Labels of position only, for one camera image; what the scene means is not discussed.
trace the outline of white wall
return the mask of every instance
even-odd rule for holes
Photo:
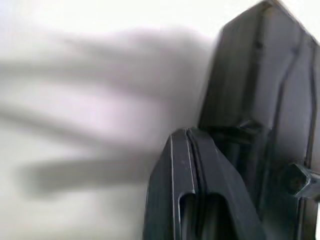
[[[2,0],[0,239],[137,240],[221,27],[256,0]],[[285,4],[320,39],[317,1]]]

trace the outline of white background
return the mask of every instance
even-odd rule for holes
[[[155,160],[256,2],[2,0],[0,239],[140,239]],[[319,3],[284,3],[319,40]]]

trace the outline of black plastic part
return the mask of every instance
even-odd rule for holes
[[[143,240],[205,239],[197,236],[215,234],[206,226],[215,218],[208,213],[223,200],[228,211],[222,214],[229,213],[236,238],[225,223],[218,239],[265,239],[240,174],[211,136],[197,129],[177,130],[169,137],[149,179]]]
[[[237,163],[267,239],[315,239],[317,204],[287,194],[278,176],[290,163],[320,169],[319,56],[316,41],[284,7],[263,1],[223,28],[213,61],[199,127],[259,126],[247,127],[258,129],[254,144],[222,152]]]
[[[290,164],[283,170],[280,184],[296,198],[320,201],[320,174],[302,165]]]

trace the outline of black plastic object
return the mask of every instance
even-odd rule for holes
[[[241,174],[267,239],[314,240],[318,205],[279,185],[290,163],[320,169],[320,49],[275,1],[263,1],[221,32],[199,128]]]
[[[264,240],[236,169],[198,129],[168,139],[149,179],[143,240]]]
[[[295,198],[320,201],[320,174],[298,164],[290,164],[280,177],[280,184]]]

